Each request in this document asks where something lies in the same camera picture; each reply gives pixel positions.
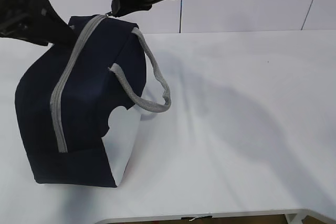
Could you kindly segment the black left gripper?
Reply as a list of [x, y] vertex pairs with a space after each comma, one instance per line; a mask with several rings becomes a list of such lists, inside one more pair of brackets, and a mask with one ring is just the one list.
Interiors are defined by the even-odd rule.
[[1, 37], [40, 46], [73, 45], [77, 40], [49, 0], [1, 0]]

